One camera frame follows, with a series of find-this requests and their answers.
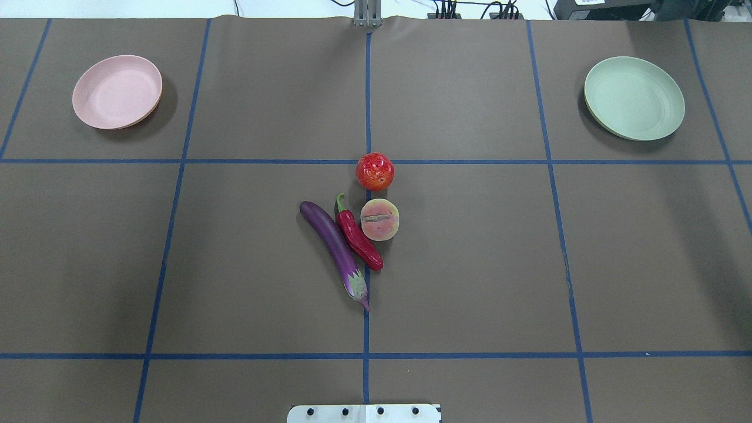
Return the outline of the yellow pink peach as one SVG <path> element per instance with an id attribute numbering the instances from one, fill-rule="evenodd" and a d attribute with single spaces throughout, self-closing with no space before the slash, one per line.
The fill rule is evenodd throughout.
<path id="1" fill-rule="evenodd" d="M 397 235 L 400 213 L 389 200 L 369 200 L 360 212 L 361 230 L 371 241 L 388 241 Z"/>

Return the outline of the red chili pepper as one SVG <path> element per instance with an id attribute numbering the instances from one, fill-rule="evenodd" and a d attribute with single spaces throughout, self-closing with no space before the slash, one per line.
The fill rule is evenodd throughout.
<path id="1" fill-rule="evenodd" d="M 344 205 L 344 196 L 344 193 L 339 193 L 336 197 L 335 221 L 350 249 L 364 261 L 366 267 L 373 271 L 381 271 L 384 267 L 383 259 L 376 247 L 373 246 L 371 239 L 363 233 L 361 227 L 355 222 L 352 211 Z"/>

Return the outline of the purple eggplant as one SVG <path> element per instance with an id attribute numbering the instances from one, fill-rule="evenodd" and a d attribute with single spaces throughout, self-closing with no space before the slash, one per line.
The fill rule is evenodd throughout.
<path id="1" fill-rule="evenodd" d="M 365 311 L 370 311 L 368 287 L 363 271 L 355 263 L 354 255 L 335 220 L 322 207 L 310 201 L 299 204 L 304 220 L 317 233 L 338 270 L 347 294 L 359 303 Z"/>

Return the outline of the green plate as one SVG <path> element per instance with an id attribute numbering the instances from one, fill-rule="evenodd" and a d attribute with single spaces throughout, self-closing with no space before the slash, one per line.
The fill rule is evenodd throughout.
<path id="1" fill-rule="evenodd" d="M 671 136 L 687 112 L 676 80 L 658 65 L 637 57 L 615 56 L 593 65 L 586 74 L 583 94 L 594 120 L 630 141 Z"/>

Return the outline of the pink plate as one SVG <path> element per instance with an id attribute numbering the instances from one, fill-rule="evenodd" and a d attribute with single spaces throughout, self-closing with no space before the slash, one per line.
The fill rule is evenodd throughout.
<path id="1" fill-rule="evenodd" d="M 145 57 L 108 57 L 79 77 L 72 93 L 73 112 L 95 129 L 124 129 L 153 113 L 163 85 L 162 73 Z"/>

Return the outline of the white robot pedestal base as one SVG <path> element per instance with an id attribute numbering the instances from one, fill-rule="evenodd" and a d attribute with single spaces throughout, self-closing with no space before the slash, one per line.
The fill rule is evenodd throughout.
<path id="1" fill-rule="evenodd" d="M 441 422 L 441 407 L 434 404 L 298 405 L 287 422 Z"/>

